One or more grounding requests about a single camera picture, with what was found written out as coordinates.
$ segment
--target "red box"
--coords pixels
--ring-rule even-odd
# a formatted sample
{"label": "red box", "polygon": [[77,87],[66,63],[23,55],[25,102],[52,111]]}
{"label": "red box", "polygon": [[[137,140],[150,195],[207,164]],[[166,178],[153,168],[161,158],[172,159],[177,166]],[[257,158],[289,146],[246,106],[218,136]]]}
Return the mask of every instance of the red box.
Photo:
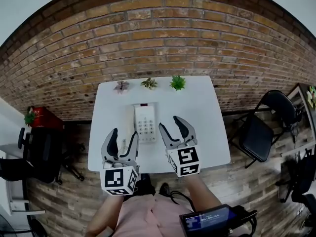
{"label": "red box", "polygon": [[33,109],[33,112],[35,113],[35,119],[33,123],[30,124],[32,128],[45,127],[63,131],[62,120],[46,109],[46,107],[36,107]]}

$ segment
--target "brick wall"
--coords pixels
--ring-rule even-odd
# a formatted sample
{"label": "brick wall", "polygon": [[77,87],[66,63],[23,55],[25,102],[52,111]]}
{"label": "brick wall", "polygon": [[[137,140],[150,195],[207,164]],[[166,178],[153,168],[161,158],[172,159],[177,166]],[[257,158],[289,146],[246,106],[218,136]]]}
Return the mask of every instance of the brick wall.
{"label": "brick wall", "polygon": [[91,119],[101,82],[210,75],[222,111],[250,109],[315,84],[315,43],[268,0],[55,0],[0,48],[0,96]]}

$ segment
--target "blue screen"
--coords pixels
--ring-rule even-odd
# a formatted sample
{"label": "blue screen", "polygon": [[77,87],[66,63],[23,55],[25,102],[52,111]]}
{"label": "blue screen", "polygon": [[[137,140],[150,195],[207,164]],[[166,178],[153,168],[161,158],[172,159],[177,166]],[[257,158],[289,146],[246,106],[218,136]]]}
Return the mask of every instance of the blue screen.
{"label": "blue screen", "polygon": [[199,216],[186,218],[187,231],[216,230],[227,225],[227,221],[235,218],[236,215],[228,207],[216,211],[202,213]]}

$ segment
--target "pink shirt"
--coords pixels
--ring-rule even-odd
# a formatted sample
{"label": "pink shirt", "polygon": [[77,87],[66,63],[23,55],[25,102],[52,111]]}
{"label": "pink shirt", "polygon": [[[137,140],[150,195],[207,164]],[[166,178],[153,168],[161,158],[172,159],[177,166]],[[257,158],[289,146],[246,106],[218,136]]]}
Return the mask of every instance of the pink shirt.
{"label": "pink shirt", "polygon": [[191,211],[181,201],[178,199],[180,205],[175,204],[159,194],[131,197],[122,205],[113,237],[185,236],[179,215]]}

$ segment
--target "succulent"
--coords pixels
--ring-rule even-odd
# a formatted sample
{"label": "succulent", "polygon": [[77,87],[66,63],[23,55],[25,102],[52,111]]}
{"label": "succulent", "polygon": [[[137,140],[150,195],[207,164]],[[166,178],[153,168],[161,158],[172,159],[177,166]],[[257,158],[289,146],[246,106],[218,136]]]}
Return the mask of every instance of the succulent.
{"label": "succulent", "polygon": [[122,94],[123,91],[128,90],[129,83],[126,81],[118,81],[118,84],[113,90],[116,90],[119,94]]}
{"label": "succulent", "polygon": [[27,112],[24,116],[24,121],[25,124],[27,124],[28,126],[30,126],[30,124],[32,124],[35,120],[35,112],[33,112],[33,106],[29,106],[27,108]]}
{"label": "succulent", "polygon": [[172,81],[170,82],[170,87],[174,88],[175,90],[184,89],[184,85],[186,81],[181,76],[173,76]]}
{"label": "succulent", "polygon": [[145,86],[145,88],[147,89],[154,89],[157,87],[158,84],[155,79],[148,78],[146,81],[142,81],[140,85]]}

